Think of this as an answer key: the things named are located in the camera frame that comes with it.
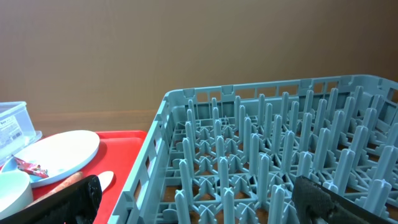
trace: candy wrapper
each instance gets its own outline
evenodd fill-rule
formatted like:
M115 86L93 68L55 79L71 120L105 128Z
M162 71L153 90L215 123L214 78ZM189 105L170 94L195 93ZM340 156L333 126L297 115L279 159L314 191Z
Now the candy wrapper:
M47 169L42 169L40 165L33 164L30 162L23 161L14 156L14 159L17 161L18 169L28 173L29 175L35 175L41 178L47 178L49 175L47 174Z

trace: bowl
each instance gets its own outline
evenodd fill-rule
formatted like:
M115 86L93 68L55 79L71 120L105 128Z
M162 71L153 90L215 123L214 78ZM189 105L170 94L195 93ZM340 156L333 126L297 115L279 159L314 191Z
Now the bowl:
M32 203L29 175L19 170L0 174L0 202L0 220Z

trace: brown backdrop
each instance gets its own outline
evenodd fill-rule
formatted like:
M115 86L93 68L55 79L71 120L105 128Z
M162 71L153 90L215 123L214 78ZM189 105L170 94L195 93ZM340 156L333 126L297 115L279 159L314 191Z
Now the brown backdrop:
M395 0L4 0L0 101L27 101L39 129L104 111L146 110L135 119L150 123L176 88L396 79L397 11Z

